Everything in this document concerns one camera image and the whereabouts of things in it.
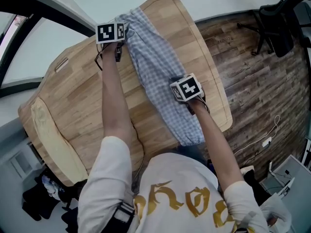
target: dark wood plank floor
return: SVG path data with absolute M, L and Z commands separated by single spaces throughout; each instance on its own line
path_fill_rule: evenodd
M 280 115 L 278 132 L 269 148 L 247 163 L 255 166 L 255 175 L 261 180 L 270 160 L 274 169 L 290 154 L 300 158 L 305 148 L 308 69 L 297 41 L 282 58 L 269 55 L 266 43 L 260 55 L 252 56 L 259 35 L 238 29 L 237 22 L 256 26 L 254 18 L 245 13 L 199 22 L 197 27 L 213 56 L 230 105 L 233 124 L 224 135 L 232 150 L 236 152 L 267 134 L 274 126 L 275 116 Z M 236 155 L 240 166 L 256 151 L 263 150 L 261 143 Z

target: white box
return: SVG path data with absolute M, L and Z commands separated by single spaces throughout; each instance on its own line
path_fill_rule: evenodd
M 113 21 L 96 25 L 96 43 L 117 42 L 125 39 L 125 22 Z
M 203 94 L 202 86 L 193 73 L 186 75 L 180 80 L 170 84 L 175 99 L 186 102 L 198 95 Z

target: power outlet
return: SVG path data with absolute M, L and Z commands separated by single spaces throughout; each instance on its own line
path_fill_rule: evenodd
M 262 143 L 262 147 L 263 147 L 263 148 L 266 147 L 266 146 L 269 144 L 269 142 L 272 142 L 272 137 L 269 137 L 268 139 L 266 139 L 266 140 Z

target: wooden table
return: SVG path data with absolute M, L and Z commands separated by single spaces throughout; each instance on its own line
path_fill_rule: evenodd
M 140 8 L 159 33 L 171 44 L 187 73 L 194 73 L 206 94 L 210 113 L 222 131 L 232 124 L 228 101 L 209 50 L 180 0 L 147 0 Z M 95 37 L 64 50 L 50 65 L 35 94 L 18 110 L 22 124 L 35 148 L 66 185 L 72 182 L 57 167 L 36 134 L 31 105 L 40 97 L 62 134 L 90 172 L 104 135 L 102 126 L 101 72 L 94 62 Z M 66 65 L 60 65 L 68 59 Z M 118 63 L 122 88 L 146 158 L 178 144 L 160 114 L 146 97 L 126 46 Z M 140 165 L 142 147 L 133 134 L 130 149 L 133 170 Z

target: gold text print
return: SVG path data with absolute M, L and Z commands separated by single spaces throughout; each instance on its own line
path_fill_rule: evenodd
M 255 230 L 252 227 L 247 228 L 248 233 L 255 233 Z
M 191 193 L 197 193 L 194 197 L 194 203 L 192 203 L 192 200 L 191 200 Z M 185 195 L 186 195 L 186 204 L 187 204 L 189 210 L 192 212 L 192 214 L 195 217 L 203 214 L 207 210 L 210 192 L 206 187 L 204 187 L 203 189 L 196 187 L 191 192 L 186 192 Z M 197 210 L 197 207 L 201 203 L 201 198 L 203 198 L 202 199 L 203 208 L 199 212 Z
M 177 201 L 176 194 L 174 191 L 168 187 L 165 187 L 166 184 L 170 183 L 171 181 L 167 181 L 165 183 L 153 184 L 151 185 L 150 193 L 149 193 L 149 201 L 148 201 L 148 213 L 147 215 L 151 214 L 156 209 L 156 204 L 160 204 L 156 200 L 157 193 L 165 193 L 170 200 L 170 207 L 174 210 L 178 210 L 184 203 L 180 203 Z
M 216 228 L 225 225 L 225 223 L 227 222 L 234 221 L 233 217 L 229 213 L 228 213 L 227 219 L 224 222 L 222 221 L 221 214 L 225 209 L 227 209 L 225 202 L 223 200 L 218 201 L 215 204 L 215 207 L 217 211 L 213 214 L 213 218 L 214 218 L 214 223 L 215 223 Z
M 142 218 L 142 212 L 143 212 L 143 210 L 145 208 L 145 205 L 146 205 L 146 200 L 145 200 L 145 198 L 143 196 L 137 195 L 134 198 L 135 211 L 136 211 L 136 214 L 139 216 L 140 220 Z

